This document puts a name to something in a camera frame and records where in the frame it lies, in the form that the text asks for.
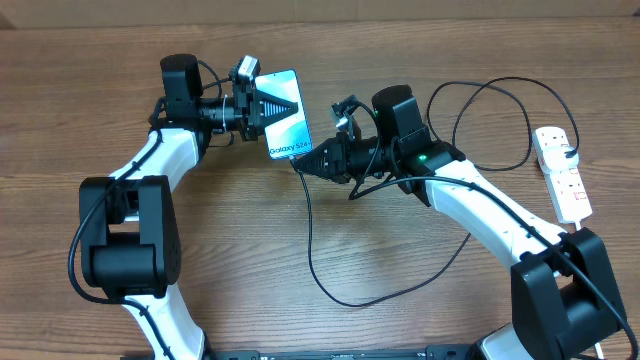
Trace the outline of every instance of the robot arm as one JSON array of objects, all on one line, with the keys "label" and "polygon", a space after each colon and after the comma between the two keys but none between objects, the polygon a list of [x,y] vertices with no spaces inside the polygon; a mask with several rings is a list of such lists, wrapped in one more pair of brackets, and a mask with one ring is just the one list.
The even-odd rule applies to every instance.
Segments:
[{"label": "robot arm", "polygon": [[[373,113],[379,138],[361,138],[353,117],[354,104],[358,104],[355,100],[352,95],[332,106],[331,115],[340,132],[298,159],[295,167],[341,184],[369,174],[382,178],[385,172],[390,172],[397,179],[392,183],[456,220],[510,271],[513,325],[479,341],[468,358],[564,360],[621,329],[610,309],[583,281],[574,276],[573,282],[562,289],[558,289],[555,281],[555,276],[574,274],[548,246],[566,254],[618,314],[626,318],[599,237],[586,228],[568,234],[533,215],[484,179],[458,149],[439,140],[432,141],[407,85],[393,86],[374,95]],[[473,186],[501,201],[528,227],[521,226],[495,199]],[[531,227],[536,236],[541,235],[550,244],[547,246],[532,236]]]},{"label": "robot arm", "polygon": [[[87,284],[102,288],[109,300],[147,309],[145,317],[138,308],[123,304],[157,360],[212,356],[178,288],[180,239],[171,199],[180,179],[205,155],[212,133],[239,131],[243,140],[266,135],[273,159],[313,148],[293,70],[258,76],[258,59],[246,56],[229,73],[234,96],[203,99],[198,63],[186,54],[161,61],[166,96],[150,119],[147,144],[109,177],[88,178],[80,186],[84,219],[114,179],[130,174],[99,204],[84,230],[82,273]],[[160,106],[166,113],[163,119],[157,118]],[[134,166],[137,171],[130,173]],[[138,222],[140,231],[109,230],[109,225],[125,221]]]}]

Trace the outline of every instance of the black cable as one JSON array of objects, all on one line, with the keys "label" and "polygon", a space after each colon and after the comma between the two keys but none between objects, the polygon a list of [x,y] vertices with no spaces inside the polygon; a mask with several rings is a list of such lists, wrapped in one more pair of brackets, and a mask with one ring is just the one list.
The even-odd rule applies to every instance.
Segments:
[{"label": "black cable", "polygon": [[224,84],[224,83],[229,82],[229,81],[231,81],[231,78],[222,79],[220,81],[214,81],[212,83],[208,83],[207,85],[204,85],[202,87],[202,90],[207,90],[209,88],[212,88],[212,87],[220,85],[220,84]]},{"label": "black cable", "polygon": [[369,116],[371,116],[371,120],[373,120],[373,124],[376,126],[376,132],[378,134],[378,141],[376,142],[376,149],[373,151],[373,154],[371,156],[371,160],[369,161],[369,165],[367,165],[367,169],[364,171],[364,175],[362,175],[362,177],[360,179],[358,179],[358,181],[356,181],[356,186],[353,187],[353,190],[351,190],[351,193],[349,194],[349,200],[353,200],[354,196],[357,195],[358,189],[360,188],[360,186],[362,184],[364,184],[364,179],[369,174],[369,170],[371,170],[371,166],[373,165],[373,161],[376,159],[376,155],[378,155],[378,151],[380,151],[380,145],[381,145],[382,140],[380,138],[380,126],[378,126],[378,120],[377,120],[376,114],[373,111],[371,111],[371,109],[369,109],[369,107],[367,105],[365,105],[364,103],[362,103],[362,102],[360,102],[358,100],[351,100],[347,105],[356,105],[356,108],[358,108],[358,107],[363,108],[369,114]]},{"label": "black cable", "polygon": [[[435,136],[436,139],[440,140],[440,137],[438,136],[438,134],[436,133],[436,131],[433,129],[433,125],[431,124],[431,105],[433,104],[433,100],[435,99],[436,95],[438,94],[438,92],[440,92],[440,90],[442,90],[443,88],[449,86],[449,85],[468,85],[468,86],[485,86],[485,83],[477,83],[477,82],[471,82],[471,81],[449,81],[446,82],[440,86],[438,86],[436,88],[436,90],[433,92],[433,94],[431,95],[431,98],[429,99],[429,104],[427,105],[427,110],[425,112],[425,117],[427,118],[427,125],[429,126],[429,129],[431,130],[431,132],[433,133],[433,136]],[[493,86],[493,85],[486,85],[485,87],[492,89],[492,90],[496,90],[499,91],[507,96],[509,96],[511,99],[513,99],[513,101],[515,101],[516,103],[518,103],[518,105],[520,106],[520,109],[522,110],[522,114],[524,115],[524,121],[527,125],[527,137],[529,139],[529,144],[527,146],[527,152],[524,156],[524,158],[517,164],[512,165],[512,166],[507,166],[504,168],[488,168],[488,167],[484,167],[484,166],[478,166],[476,165],[477,169],[483,170],[483,171],[509,171],[509,170],[514,170],[519,168],[520,166],[524,165],[527,160],[529,160],[529,156],[531,156],[531,150],[533,148],[533,139],[531,137],[531,122],[529,121],[529,114],[527,114],[527,110],[524,108],[524,105],[522,104],[522,102],[512,93],[510,93],[509,91],[497,87],[497,86]],[[470,101],[467,101],[467,104],[465,105],[465,107],[462,108],[462,110],[460,111],[460,114],[458,115],[458,119],[456,121],[456,124],[453,128],[453,134],[451,137],[451,144],[453,146],[456,146],[456,131],[458,128],[458,124],[460,122],[460,119],[462,117],[462,114],[465,112],[465,110],[467,109],[467,107],[469,107],[469,105],[471,105],[471,102],[473,101],[473,98],[470,99]]]},{"label": "black cable", "polygon": [[[510,92],[508,92],[508,91],[506,91],[506,90],[504,90],[502,88],[499,88],[497,86],[492,86],[491,85],[491,84],[493,84],[495,82],[503,81],[503,80],[519,80],[519,81],[531,82],[531,83],[534,83],[536,85],[539,85],[539,86],[545,88],[547,91],[549,91],[551,94],[553,94],[553,96],[555,96],[555,98],[558,100],[558,102],[560,102],[560,104],[564,108],[565,112],[567,113],[567,116],[569,117],[569,121],[571,122],[571,126],[573,127],[573,131],[574,131],[575,136],[576,136],[576,147],[573,150],[567,152],[567,157],[575,156],[578,153],[578,148],[580,147],[580,134],[578,132],[578,127],[576,125],[576,121],[573,118],[573,114],[569,110],[569,107],[567,106],[565,101],[562,99],[560,94],[558,94],[555,90],[553,90],[548,85],[546,85],[546,84],[544,84],[544,83],[542,83],[542,82],[540,82],[538,80],[519,77],[519,76],[501,77],[501,78],[493,79],[493,80],[491,80],[489,82],[486,82],[486,83],[476,83],[476,82],[467,82],[467,81],[450,81],[450,82],[447,82],[447,83],[444,83],[444,84],[440,85],[434,91],[434,93],[431,95],[431,99],[429,100],[429,104],[427,105],[427,111],[426,111],[426,114],[425,114],[426,118],[427,118],[427,123],[429,125],[429,129],[431,130],[431,132],[433,132],[433,135],[437,139],[440,139],[438,137],[438,135],[436,134],[435,130],[433,129],[433,126],[431,125],[431,118],[430,118],[431,104],[433,103],[433,100],[434,100],[436,94],[442,88],[444,88],[446,86],[449,86],[449,85],[469,85],[469,86],[479,86],[480,87],[480,89],[476,90],[476,92],[469,98],[469,100],[467,100],[467,103],[464,105],[464,107],[462,108],[462,110],[458,114],[458,118],[456,119],[456,123],[455,123],[454,128],[453,128],[453,134],[452,134],[452,140],[451,140],[451,143],[452,143],[453,146],[455,146],[456,131],[457,131],[458,125],[460,123],[460,119],[462,118],[462,114],[464,114],[465,110],[471,105],[471,103],[473,102],[475,97],[478,95],[478,93],[480,93],[480,91],[482,91],[484,88],[490,88],[492,90],[500,91],[501,93],[510,96],[514,101],[516,101],[518,103],[518,105],[520,105],[520,108],[523,110],[523,112],[525,112],[522,103],[513,94],[511,94]],[[485,170],[485,171],[506,171],[506,169],[513,170],[515,168],[518,168],[518,167],[522,166],[522,164],[524,164],[527,161],[529,155],[531,154],[531,148],[533,146],[532,139],[531,139],[531,125],[530,125],[528,116],[526,114],[525,114],[525,121],[527,122],[529,145],[527,147],[527,155],[525,156],[525,159],[523,161],[521,161],[520,163],[518,163],[518,164],[516,164],[514,166],[511,166],[511,167],[508,167],[508,168],[504,168],[504,169],[482,168],[480,166],[477,166],[477,168],[480,169],[480,170]]]},{"label": "black cable", "polygon": [[231,79],[229,79],[229,80],[224,79],[225,81],[220,81],[220,78],[218,77],[218,74],[216,74],[216,72],[215,72],[215,71],[213,71],[213,69],[211,68],[211,66],[207,65],[207,63],[206,63],[206,62],[204,62],[204,61],[202,61],[202,60],[198,60],[198,64],[202,65],[202,67],[204,67],[205,69],[209,70],[209,72],[211,73],[211,75],[213,75],[213,77],[216,79],[216,81],[215,81],[215,82],[213,82],[213,83],[209,84],[209,85],[211,85],[211,86],[209,86],[209,85],[205,85],[205,86],[203,86],[203,87],[202,87],[202,90],[205,90],[205,89],[208,89],[208,88],[210,88],[210,87],[212,87],[212,86],[216,86],[216,85],[218,85],[218,100],[220,100],[220,99],[222,98],[222,83],[223,83],[223,82],[225,82],[225,81],[229,81],[229,80],[231,80]]},{"label": "black cable", "polygon": [[155,321],[151,317],[151,314],[149,313],[149,310],[146,307],[144,307],[143,305],[139,304],[136,301],[127,300],[127,299],[112,300],[112,299],[104,299],[104,298],[95,297],[95,296],[87,293],[80,286],[80,284],[78,283],[78,280],[76,278],[76,273],[75,273],[76,251],[78,249],[78,244],[80,242],[80,238],[82,237],[82,234],[84,233],[85,229],[87,228],[87,224],[89,223],[89,220],[91,220],[91,218],[95,214],[96,210],[105,201],[107,196],[109,196],[129,176],[131,176],[133,173],[138,171],[140,169],[140,167],[151,157],[151,155],[153,155],[153,153],[158,149],[158,147],[162,143],[162,132],[160,131],[160,129],[155,127],[156,126],[155,124],[157,123],[158,116],[160,115],[160,112],[163,110],[165,102],[166,102],[165,98],[158,99],[158,102],[156,103],[156,106],[154,108],[153,114],[151,115],[152,116],[152,123],[154,124],[154,130],[158,133],[158,136],[156,137],[156,142],[153,144],[153,146],[144,155],[142,155],[142,157],[138,161],[134,161],[132,163],[131,168],[129,170],[127,170],[124,174],[122,174],[117,179],[115,179],[107,187],[107,189],[105,189],[105,191],[102,193],[102,195],[100,195],[100,197],[98,197],[98,199],[93,203],[93,205],[89,209],[89,212],[87,212],[87,215],[84,217],[84,219],[82,219],[82,222],[78,226],[78,229],[76,230],[76,233],[73,236],[73,241],[71,242],[71,247],[69,248],[69,257],[67,259],[67,271],[68,271],[68,274],[69,274],[69,281],[71,282],[71,286],[76,291],[76,293],[78,293],[78,295],[80,295],[83,299],[85,299],[87,301],[90,301],[90,302],[93,302],[93,303],[96,303],[96,304],[127,305],[127,306],[131,306],[131,307],[139,310],[140,311],[140,316],[144,316],[147,319],[147,322],[149,323],[149,326],[151,327],[151,330],[153,331],[154,336],[156,337],[158,343],[160,344],[160,347],[162,348],[162,351],[164,352],[164,356],[167,356],[169,358],[169,360],[176,360],[173,357],[173,355],[171,354],[171,351],[170,351],[169,347],[164,342],[164,339],[162,338],[162,335],[160,334],[160,330],[158,329],[158,326],[156,325]]},{"label": "black cable", "polygon": [[604,294],[591,282],[591,280],[589,280],[589,278],[569,258],[567,258],[564,254],[562,254],[560,250],[558,250],[558,248],[556,248],[551,242],[549,242],[549,240],[545,239],[542,235],[540,235],[533,226],[530,226],[518,214],[516,214],[509,206],[507,206],[507,204],[505,204],[502,200],[500,200],[500,198],[495,196],[490,191],[485,190],[484,188],[478,186],[475,183],[470,183],[470,182],[466,182],[458,179],[452,179],[452,178],[441,177],[441,176],[414,176],[414,177],[408,177],[403,179],[396,179],[386,183],[374,185],[360,192],[358,194],[359,195],[358,197],[365,196],[369,193],[383,189],[387,186],[396,185],[396,184],[400,184],[402,182],[407,182],[407,181],[415,181],[415,180],[440,181],[440,182],[465,186],[471,190],[478,191],[482,195],[488,197],[496,205],[498,205],[502,210],[504,210],[504,212],[506,212],[512,219],[514,219],[520,226],[522,226],[522,228],[524,228],[531,236],[533,236],[540,243],[546,246],[557,259],[559,259],[562,263],[564,263],[564,265],[566,265],[571,270],[571,273],[573,273],[574,276],[578,277],[580,282],[582,282],[594,296],[596,296],[605,304],[605,306],[609,309],[609,311],[611,311],[613,316],[616,318],[618,324],[620,325],[620,327],[623,328],[624,332],[627,334],[627,337],[629,338],[629,342],[631,343],[631,357],[629,357],[629,359],[633,359],[633,360],[637,359],[638,341],[636,340],[635,335],[633,334],[633,330],[631,329],[631,326],[629,326],[629,323],[622,317],[622,315],[620,315],[620,313],[618,312],[618,310],[616,310],[613,304],[611,304],[611,302],[607,300]]},{"label": "black cable", "polygon": [[[304,188],[304,194],[307,197],[307,211],[309,213],[309,245],[307,248],[307,258],[309,261],[309,270],[311,270],[311,275],[313,276],[313,280],[315,280],[316,284],[318,285],[318,287],[320,287],[320,289],[334,302],[336,302],[337,304],[340,304],[342,306],[347,306],[347,307],[351,307],[351,308],[361,308],[361,307],[367,307],[367,306],[371,306],[374,304],[378,304],[381,303],[385,300],[389,300],[395,297],[398,297],[400,295],[404,295],[406,293],[412,292],[414,290],[418,290],[421,287],[430,284],[431,282],[433,282],[434,280],[436,280],[438,277],[440,277],[440,275],[442,275],[445,271],[447,271],[447,269],[449,268],[449,266],[453,263],[453,261],[456,259],[456,257],[458,256],[458,254],[460,254],[460,251],[462,251],[462,248],[464,247],[464,245],[467,243],[467,241],[469,241],[469,238],[471,237],[471,234],[467,234],[467,236],[464,238],[464,241],[462,241],[462,244],[460,244],[460,247],[458,247],[458,250],[456,250],[456,252],[453,254],[453,256],[451,256],[451,259],[449,259],[449,262],[447,262],[447,264],[440,269],[440,271],[438,271],[435,275],[433,275],[431,278],[429,278],[428,280],[412,286],[408,289],[404,289],[398,292],[395,292],[393,294],[389,294],[380,298],[377,298],[375,300],[371,300],[371,301],[367,301],[365,303],[361,303],[361,304],[350,304],[341,300],[336,299],[333,295],[331,295],[331,293],[325,289],[325,287],[322,285],[322,283],[320,282],[320,279],[318,279],[318,276],[316,275],[315,270],[313,269],[313,261],[312,261],[312,256],[311,256],[311,249],[312,249],[312,242],[313,242],[313,232],[312,232],[312,228],[313,228],[313,216],[312,216],[312,212],[311,212],[311,197],[309,196],[309,188],[307,187],[307,182],[304,180],[304,174],[302,173],[302,171],[300,170],[296,170],[296,172],[298,173],[298,175],[300,175],[300,180],[302,181],[302,187]],[[383,184],[389,183],[388,180],[390,178],[387,178],[387,180],[385,180],[385,182],[383,182]]]}]

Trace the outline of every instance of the black bracket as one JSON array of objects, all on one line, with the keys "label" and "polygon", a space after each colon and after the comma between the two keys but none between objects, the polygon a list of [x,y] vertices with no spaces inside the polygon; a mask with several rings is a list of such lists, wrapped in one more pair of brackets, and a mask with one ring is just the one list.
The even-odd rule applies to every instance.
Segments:
[{"label": "black bracket", "polygon": [[349,95],[346,99],[331,105],[329,116],[333,119],[336,128],[349,135],[349,142],[362,141],[362,130],[358,125],[353,113],[357,106],[353,103],[358,101],[355,95]]},{"label": "black bracket", "polygon": [[[113,178],[88,178],[80,185],[80,219]],[[138,232],[112,232],[138,215]],[[108,298],[152,294],[162,297],[180,274],[180,238],[166,176],[125,180],[97,208],[81,239],[82,275]]]},{"label": "black bracket", "polygon": [[[587,228],[561,237],[560,250],[626,319],[602,240]],[[511,267],[513,327],[534,359],[570,359],[620,330],[611,311],[578,278],[558,289],[554,271],[573,275],[549,250]]]}]

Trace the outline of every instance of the extension socket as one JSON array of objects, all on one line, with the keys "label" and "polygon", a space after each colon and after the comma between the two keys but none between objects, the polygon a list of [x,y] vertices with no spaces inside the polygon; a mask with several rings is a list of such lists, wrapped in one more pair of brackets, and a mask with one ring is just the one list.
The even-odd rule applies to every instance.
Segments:
[{"label": "extension socket", "polygon": [[577,223],[591,215],[591,204],[578,171],[580,158],[578,154],[566,157],[566,152],[573,148],[564,130],[552,126],[539,128],[533,133],[533,144],[558,222]]}]

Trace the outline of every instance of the white power strip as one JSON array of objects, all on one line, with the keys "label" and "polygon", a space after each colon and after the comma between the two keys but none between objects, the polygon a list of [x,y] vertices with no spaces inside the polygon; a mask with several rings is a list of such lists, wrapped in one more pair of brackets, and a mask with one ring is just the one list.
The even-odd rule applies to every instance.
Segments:
[{"label": "white power strip", "polygon": [[578,171],[580,155],[566,157],[566,152],[573,148],[569,146],[567,134],[558,127],[537,129],[533,133],[533,144],[558,222],[578,224],[593,213]]}]

